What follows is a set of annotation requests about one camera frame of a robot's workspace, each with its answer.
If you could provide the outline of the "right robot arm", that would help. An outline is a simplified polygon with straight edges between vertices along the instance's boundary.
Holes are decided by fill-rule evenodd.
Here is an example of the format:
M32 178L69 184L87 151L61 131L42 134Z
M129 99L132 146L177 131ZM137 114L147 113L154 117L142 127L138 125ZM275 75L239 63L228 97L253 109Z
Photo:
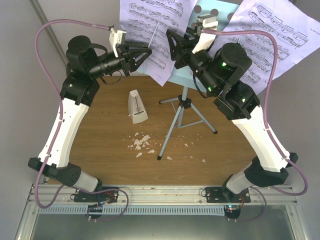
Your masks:
M283 149L269 126L265 126L263 108L254 90L240 79L251 67L252 60L239 44L228 42L214 56L206 48L196 51L200 38L188 39L168 29L171 60L176 69L188 66L193 78L199 79L208 97L215 97L214 104L245 136L256 156L242 171L232 174L221 187L221 196L228 203L234 202L244 190L252 187L282 185L298 156Z

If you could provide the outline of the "white metronome body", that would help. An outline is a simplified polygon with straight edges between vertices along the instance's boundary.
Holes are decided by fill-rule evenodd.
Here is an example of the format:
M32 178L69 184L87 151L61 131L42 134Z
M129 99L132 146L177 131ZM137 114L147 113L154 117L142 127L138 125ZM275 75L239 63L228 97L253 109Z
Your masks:
M128 116L133 124L140 124L148 119L146 108L136 89L129 92Z

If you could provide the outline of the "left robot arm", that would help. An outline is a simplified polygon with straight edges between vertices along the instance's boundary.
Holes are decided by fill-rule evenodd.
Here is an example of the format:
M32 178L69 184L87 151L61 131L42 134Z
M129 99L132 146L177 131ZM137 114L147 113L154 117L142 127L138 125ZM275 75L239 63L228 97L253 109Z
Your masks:
M96 49L106 51L104 46L92 43L87 36L76 36L69 41L66 51L67 77L59 93L63 110L57 113L40 154L28 161L29 168L42 172L46 177L84 190L92 202L98 202L103 197L99 180L69 160L80 123L100 88L97 79L118 71L129 76L152 54L147 43L133 41L117 43L114 51L100 56Z

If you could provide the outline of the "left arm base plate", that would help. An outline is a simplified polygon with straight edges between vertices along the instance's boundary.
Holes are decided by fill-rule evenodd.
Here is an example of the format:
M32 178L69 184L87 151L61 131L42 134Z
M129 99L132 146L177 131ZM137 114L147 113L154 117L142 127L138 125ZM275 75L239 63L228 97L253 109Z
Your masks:
M97 194L89 194L79 190L70 195L70 199L76 203L98 203L98 204L111 204L118 201L118 187L103 186L104 192Z

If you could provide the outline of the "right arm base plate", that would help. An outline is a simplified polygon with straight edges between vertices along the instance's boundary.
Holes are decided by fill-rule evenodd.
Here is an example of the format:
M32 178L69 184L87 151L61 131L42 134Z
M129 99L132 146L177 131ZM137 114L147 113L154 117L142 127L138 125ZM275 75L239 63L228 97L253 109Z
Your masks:
M250 203L251 197L249 189L241 191L239 194L232 193L226 187L212 186L206 187L205 196L207 203Z

